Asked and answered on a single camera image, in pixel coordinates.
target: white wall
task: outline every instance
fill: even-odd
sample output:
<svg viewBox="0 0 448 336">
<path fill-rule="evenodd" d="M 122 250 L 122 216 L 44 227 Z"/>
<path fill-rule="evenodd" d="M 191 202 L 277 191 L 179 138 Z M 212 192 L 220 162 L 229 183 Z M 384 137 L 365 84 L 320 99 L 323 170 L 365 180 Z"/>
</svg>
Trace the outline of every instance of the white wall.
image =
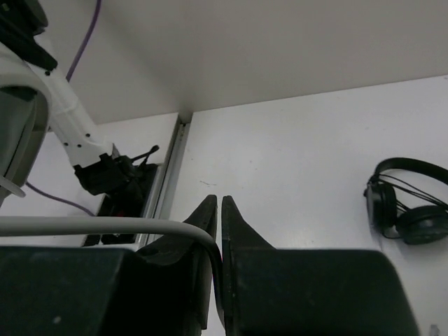
<svg viewBox="0 0 448 336">
<path fill-rule="evenodd" d="M 420 327 L 448 335 L 448 238 L 408 246 L 369 226 L 363 191 L 382 160 L 448 168 L 448 76 L 195 113 L 169 218 L 210 194 L 234 197 L 244 219 L 280 249 L 380 249 L 401 278 Z M 448 202 L 443 183 L 388 171 Z M 408 207 L 424 201 L 396 191 Z M 220 216 L 218 244 L 221 243 Z M 202 336 L 224 336 L 214 303 Z"/>
<path fill-rule="evenodd" d="M 41 0 L 62 66 L 95 0 Z M 98 122 L 448 73 L 445 0 L 104 0 L 73 84 Z"/>
</svg>

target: black cable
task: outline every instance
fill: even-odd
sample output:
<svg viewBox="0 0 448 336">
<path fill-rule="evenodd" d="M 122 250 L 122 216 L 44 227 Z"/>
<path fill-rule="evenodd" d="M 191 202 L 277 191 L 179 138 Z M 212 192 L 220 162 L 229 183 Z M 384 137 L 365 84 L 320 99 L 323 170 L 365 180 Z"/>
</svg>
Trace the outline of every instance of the black cable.
<svg viewBox="0 0 448 336">
<path fill-rule="evenodd" d="M 414 187 L 412 184 L 410 184 L 410 183 L 408 183 L 408 182 L 404 182 L 403 180 L 400 180 L 399 178 L 396 178 L 396 177 L 393 177 L 393 176 L 390 176 L 390 175 L 379 174 L 378 176 L 383 176 L 383 177 L 386 177 L 386 178 L 393 179 L 393 180 L 396 180 L 396 181 L 398 181 L 398 182 L 401 182 L 401 183 L 405 184 L 406 186 L 409 186 L 409 187 L 411 187 L 411 188 L 417 190 L 419 193 L 421 193 L 421 194 L 423 194 L 423 195 L 426 195 L 427 197 L 429 197 L 429 198 L 435 200 L 436 202 L 439 202 L 439 203 L 445 205 L 445 206 L 448 208 L 448 204 L 445 203 L 445 202 L 443 202 L 441 199 L 438 199 L 438 198 L 432 196 L 431 194 L 428 194 L 427 192 L 424 192 L 423 190 L 418 189 L 417 187 Z M 411 190 L 408 190 L 408 189 L 406 189 L 406 188 L 403 188 L 403 187 L 401 187 L 401 190 L 402 190 L 402 191 L 405 191 L 405 192 L 408 192 L 408 193 L 410 193 L 411 195 L 413 195 L 412 193 L 415 193 L 415 192 L 413 192 L 413 191 L 411 191 Z"/>
<path fill-rule="evenodd" d="M 397 205 L 397 210 L 399 210 L 401 213 L 404 213 L 407 211 L 405 208 L 403 208 L 402 206 L 398 206 L 398 205 Z"/>
<path fill-rule="evenodd" d="M 131 162 L 135 162 L 137 160 L 143 159 L 145 158 L 145 160 L 143 160 L 143 162 L 141 163 L 141 165 L 145 165 L 148 161 L 148 158 L 150 157 L 151 154 L 154 154 L 155 152 L 157 152 L 160 149 L 160 147 L 158 145 L 153 146 L 148 152 L 140 154 L 136 157 L 133 157 L 131 159 Z"/>
<path fill-rule="evenodd" d="M 422 194 L 419 194 L 418 192 L 406 189 L 406 188 L 402 187 L 401 185 L 397 185 L 397 184 L 394 184 L 394 183 L 389 182 L 389 181 L 385 181 L 385 180 L 381 180 L 381 179 L 379 181 L 381 181 L 382 183 L 387 183 L 390 186 L 393 186 L 394 188 L 397 188 L 397 189 L 399 189 L 401 191 L 404 191 L 405 193 L 408 193 L 408 194 L 410 194 L 412 196 L 415 196 L 415 197 L 417 197 L 417 198 L 419 198 L 419 199 L 421 199 L 423 201 L 427 201 L 427 202 L 429 202 L 431 204 L 438 205 L 439 207 L 443 207 L 445 209 L 448 209 L 448 204 L 444 203 L 443 201 L 441 201 L 440 199 L 438 199 L 438 198 L 436 198 L 434 196 L 431 196 L 429 194 L 427 194 L 429 196 L 422 195 Z"/>
<path fill-rule="evenodd" d="M 397 205 L 401 208 L 401 209 L 404 209 L 405 211 L 408 211 L 409 210 L 409 207 L 408 206 L 405 206 L 402 202 L 400 202 L 398 199 L 397 199 Z"/>
</svg>

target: black headphones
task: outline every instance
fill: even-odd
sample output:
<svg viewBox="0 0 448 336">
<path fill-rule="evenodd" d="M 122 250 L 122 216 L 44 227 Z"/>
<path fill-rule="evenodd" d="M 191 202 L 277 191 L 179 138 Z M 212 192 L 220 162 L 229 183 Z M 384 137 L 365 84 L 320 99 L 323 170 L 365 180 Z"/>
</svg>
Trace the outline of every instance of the black headphones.
<svg viewBox="0 0 448 336">
<path fill-rule="evenodd" d="M 385 238 L 401 238 L 410 245 L 431 243 L 447 236 L 448 204 L 398 178 L 382 174 L 390 169 L 402 169 L 423 174 L 448 185 L 448 170 L 434 164 L 405 157 L 384 160 L 375 168 L 364 192 L 370 224 L 380 230 Z M 399 181 L 412 189 L 385 181 L 384 177 Z M 410 209 L 397 200 L 394 188 L 426 200 L 433 205 Z M 386 229 L 393 226 L 395 226 L 399 237 L 386 235 Z"/>
</svg>

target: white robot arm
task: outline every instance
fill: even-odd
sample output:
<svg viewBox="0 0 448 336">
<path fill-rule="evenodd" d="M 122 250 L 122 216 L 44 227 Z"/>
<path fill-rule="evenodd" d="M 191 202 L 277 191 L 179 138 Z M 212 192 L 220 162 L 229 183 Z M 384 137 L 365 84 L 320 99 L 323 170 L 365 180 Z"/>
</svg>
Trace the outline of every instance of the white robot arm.
<svg viewBox="0 0 448 336">
<path fill-rule="evenodd" d="M 51 44 L 42 35 L 47 25 L 38 0 L 2 0 L 0 43 L 22 59 L 21 67 L 31 69 L 50 91 L 49 125 L 80 184 L 93 195 L 106 194 L 119 209 L 138 209 L 146 193 L 142 188 L 144 164 L 134 166 L 133 160 L 120 155 L 102 136 L 52 56 Z"/>
<path fill-rule="evenodd" d="M 54 55 L 46 36 L 38 35 L 35 41 Z M 86 168 L 97 163 L 101 155 L 112 155 L 113 144 L 98 130 L 59 67 L 50 73 L 33 64 L 29 67 L 51 93 L 50 128 L 64 145 L 71 166 Z"/>
</svg>

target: headphone headband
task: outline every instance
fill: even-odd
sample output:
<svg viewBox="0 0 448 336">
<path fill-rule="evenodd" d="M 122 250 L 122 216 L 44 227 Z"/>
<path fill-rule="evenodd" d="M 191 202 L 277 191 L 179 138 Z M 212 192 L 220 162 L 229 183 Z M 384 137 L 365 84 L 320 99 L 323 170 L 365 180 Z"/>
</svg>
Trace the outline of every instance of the headphone headband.
<svg viewBox="0 0 448 336">
<path fill-rule="evenodd" d="M 409 159 L 407 157 L 392 157 L 381 161 L 375 168 L 374 176 L 390 169 L 401 169 L 426 175 L 448 185 L 448 170 L 432 163 Z"/>
</svg>

